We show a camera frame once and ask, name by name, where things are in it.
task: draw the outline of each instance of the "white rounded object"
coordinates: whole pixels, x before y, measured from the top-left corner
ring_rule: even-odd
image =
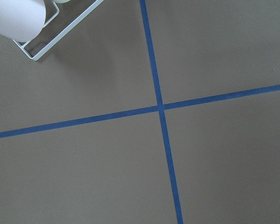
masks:
[[[70,0],[53,0],[54,2],[56,3],[65,3],[65,2],[68,2]]]
[[[0,34],[18,42],[34,39],[46,19],[43,0],[0,0]]]

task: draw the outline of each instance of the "gray surface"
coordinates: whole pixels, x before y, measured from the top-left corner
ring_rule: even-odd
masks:
[[[2,223],[176,223],[158,113],[0,139]]]
[[[138,1],[104,1],[38,62],[0,36],[0,131],[155,104]]]
[[[185,224],[280,224],[280,92],[166,116]]]
[[[280,0],[147,0],[165,103],[280,84]]]

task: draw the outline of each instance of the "white metal frame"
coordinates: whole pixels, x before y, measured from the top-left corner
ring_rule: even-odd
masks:
[[[44,48],[42,48],[35,56],[31,56],[26,50],[25,47],[27,44],[30,43],[26,42],[23,45],[20,45],[19,42],[14,42],[21,48],[21,50],[32,60],[37,61],[41,58],[51,47],[53,47],[58,41],[61,40],[68,32],[70,32],[80,21],[82,21],[89,13],[91,13],[99,4],[101,4],[104,0],[96,0],[92,3],[91,6],[89,6],[84,12],[82,12],[73,22],[71,22],[63,31],[61,31],[53,40],[51,40]],[[58,14],[59,14],[59,8],[56,5],[55,2],[52,2],[55,6],[57,12],[44,24],[43,27],[47,26]]]

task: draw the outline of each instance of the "blue line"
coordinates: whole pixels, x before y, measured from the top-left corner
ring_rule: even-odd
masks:
[[[128,117],[128,116],[157,112],[157,111],[158,111],[158,106],[151,106],[151,107],[145,107],[145,108],[140,108],[135,110],[98,115],[94,117],[62,121],[62,122],[57,122],[57,123],[52,123],[47,125],[26,127],[26,128],[21,128],[21,129],[6,131],[6,132],[0,132],[0,138],[6,138],[15,135],[28,134],[34,132],[41,132],[41,131],[52,130],[52,129],[62,128],[62,127],[88,124],[88,123],[93,123],[93,122],[98,122],[103,120],[110,120],[110,119]]]
[[[151,66],[151,72],[153,74],[155,96],[157,99],[157,104],[163,105],[158,70],[157,70],[157,65],[156,65],[155,56],[154,56],[153,40],[151,38],[145,0],[140,0],[140,6],[141,6],[141,13],[142,13],[146,42],[147,42],[147,49],[148,49],[150,66]]]
[[[170,110],[170,109],[175,109],[175,108],[184,107],[184,106],[193,106],[193,105],[198,105],[198,104],[205,104],[205,103],[221,101],[221,100],[226,100],[226,99],[234,99],[234,98],[239,98],[239,97],[252,96],[252,95],[257,95],[257,94],[267,93],[267,92],[274,92],[274,91],[280,91],[280,85],[273,85],[273,86],[268,86],[268,87],[263,87],[263,88],[258,88],[258,89],[231,92],[231,93],[226,93],[226,94],[222,94],[222,95],[216,95],[216,96],[204,97],[204,98],[198,98],[198,99],[190,99],[190,100],[185,100],[185,101],[181,101],[181,102],[165,104],[164,109]]]
[[[162,100],[162,95],[161,95],[160,81],[159,81],[158,70],[157,70],[156,61],[155,61],[154,46],[153,46],[153,40],[151,37],[151,32],[150,32],[150,27],[149,27],[149,20],[148,20],[145,0],[140,0],[140,7],[141,7],[145,37],[146,37],[146,42],[147,42],[148,55],[149,55],[149,60],[150,60],[150,65],[151,65],[151,71],[152,71],[153,80],[154,80],[155,95],[156,95],[157,104],[158,104],[158,108],[159,108],[160,123],[161,123],[167,165],[168,165],[168,170],[169,170],[169,177],[170,177],[170,182],[171,182],[171,189],[172,189],[172,195],[173,195],[173,200],[174,200],[176,219],[177,219],[178,224],[183,224],[182,209],[181,209],[181,204],[180,204],[179,195],[178,195],[173,159],[172,159],[172,154],[171,154],[171,146],[170,146],[169,135],[168,135],[168,128],[167,128],[166,117],[165,117],[165,112],[164,112],[164,105],[163,105],[163,100]]]

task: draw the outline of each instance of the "blue grid line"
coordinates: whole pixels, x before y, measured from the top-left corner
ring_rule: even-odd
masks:
[[[190,100],[185,100],[185,101],[181,101],[181,102],[165,104],[164,109],[170,110],[170,109],[175,109],[175,108],[184,107],[184,106],[193,106],[193,105],[198,105],[198,104],[205,104],[205,103],[210,103],[210,102],[215,102],[215,101],[252,96],[252,95],[274,92],[274,91],[280,91],[280,85],[272,85],[272,86],[262,87],[262,88],[252,89],[252,90],[231,92],[231,93],[226,93],[226,94],[221,94],[221,95],[216,95],[216,96],[211,96],[211,97],[190,99]]]
[[[61,121],[61,122],[47,124],[47,125],[26,127],[26,128],[21,128],[21,129],[6,131],[6,132],[0,132],[0,138],[6,138],[6,137],[15,136],[15,135],[28,134],[28,133],[34,133],[34,132],[47,131],[47,130],[62,128],[62,127],[88,124],[88,123],[104,121],[104,120],[111,120],[111,119],[116,119],[116,118],[129,117],[129,116],[133,116],[133,115],[139,115],[139,114],[151,113],[151,112],[157,112],[157,111],[158,111],[157,106],[150,106],[150,107],[145,107],[145,108],[140,108],[140,109],[135,109],[135,110],[98,115],[98,116],[94,116],[94,117]]]
[[[147,42],[149,61],[150,61],[152,75],[153,75],[155,96],[156,96],[157,105],[159,108],[159,117],[160,117],[161,130],[162,130],[162,136],[163,136],[163,141],[164,141],[165,154],[166,154],[166,159],[167,159],[167,166],[168,166],[168,171],[169,171],[172,195],[173,195],[173,200],[174,200],[176,219],[177,219],[178,224],[183,224],[181,203],[180,203],[179,195],[178,195],[178,188],[177,188],[177,183],[176,183],[174,164],[173,164],[173,159],[172,159],[171,146],[170,146],[168,128],[167,128],[167,123],[166,123],[166,116],[165,116],[164,105],[163,105],[163,100],[162,100],[160,81],[159,81],[158,70],[157,70],[157,65],[156,65],[156,61],[155,61],[154,46],[153,46],[153,40],[151,37],[151,32],[150,32],[150,27],[149,27],[149,20],[148,20],[145,0],[140,0],[140,7],[141,7],[145,37],[146,37],[146,42]]]

